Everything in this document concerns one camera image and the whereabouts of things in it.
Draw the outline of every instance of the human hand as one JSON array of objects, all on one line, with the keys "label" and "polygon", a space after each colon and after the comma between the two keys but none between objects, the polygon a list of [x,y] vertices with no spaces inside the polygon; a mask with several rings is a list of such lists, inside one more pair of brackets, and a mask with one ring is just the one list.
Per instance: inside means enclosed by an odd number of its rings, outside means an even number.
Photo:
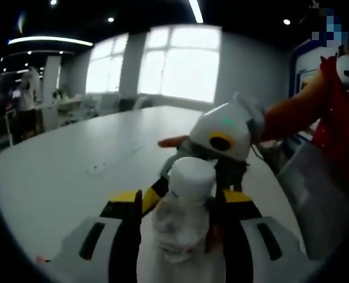
[{"label": "human hand", "polygon": [[187,140],[189,136],[180,136],[180,137],[170,137],[169,139],[164,139],[159,141],[157,144],[162,148],[167,147],[177,147],[180,146],[184,140]]}]

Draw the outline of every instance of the ceiling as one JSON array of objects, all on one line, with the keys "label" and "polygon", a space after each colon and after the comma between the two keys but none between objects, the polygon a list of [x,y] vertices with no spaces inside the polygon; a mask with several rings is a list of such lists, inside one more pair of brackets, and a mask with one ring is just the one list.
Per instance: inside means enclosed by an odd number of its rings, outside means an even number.
[{"label": "ceiling", "polygon": [[[311,0],[231,1],[198,0],[204,24],[221,26],[224,31],[243,34],[291,50],[309,36],[298,25]],[[65,51],[66,58],[89,47],[63,42],[22,42],[6,45],[9,39],[51,35],[98,42],[125,32],[144,32],[167,24],[194,24],[188,0],[50,0],[13,1],[1,6],[0,72],[20,70],[25,62],[44,64],[49,53]],[[284,25],[289,19],[291,25]]]}]

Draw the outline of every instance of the window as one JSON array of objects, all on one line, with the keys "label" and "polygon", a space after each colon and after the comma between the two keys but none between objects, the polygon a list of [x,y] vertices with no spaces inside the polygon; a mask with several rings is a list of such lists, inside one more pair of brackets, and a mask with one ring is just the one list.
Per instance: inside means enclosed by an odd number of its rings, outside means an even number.
[{"label": "window", "polygon": [[92,49],[85,87],[87,94],[118,92],[127,39],[127,34],[120,35]]},{"label": "window", "polygon": [[147,36],[139,93],[212,103],[219,68],[220,28],[177,26]]}]

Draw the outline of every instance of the office room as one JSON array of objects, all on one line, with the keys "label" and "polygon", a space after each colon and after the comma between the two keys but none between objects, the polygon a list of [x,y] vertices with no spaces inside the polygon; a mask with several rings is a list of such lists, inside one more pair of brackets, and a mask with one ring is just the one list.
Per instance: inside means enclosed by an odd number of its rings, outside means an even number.
[{"label": "office room", "polygon": [[11,4],[0,243],[15,276],[349,278],[349,5],[318,2]]}]

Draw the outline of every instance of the green light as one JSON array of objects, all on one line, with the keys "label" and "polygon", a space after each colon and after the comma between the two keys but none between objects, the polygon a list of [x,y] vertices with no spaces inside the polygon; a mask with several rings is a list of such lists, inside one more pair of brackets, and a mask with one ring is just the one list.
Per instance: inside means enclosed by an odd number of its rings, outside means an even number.
[{"label": "green light", "polygon": [[232,128],[235,128],[235,123],[232,120],[225,118],[223,122],[229,124]]}]

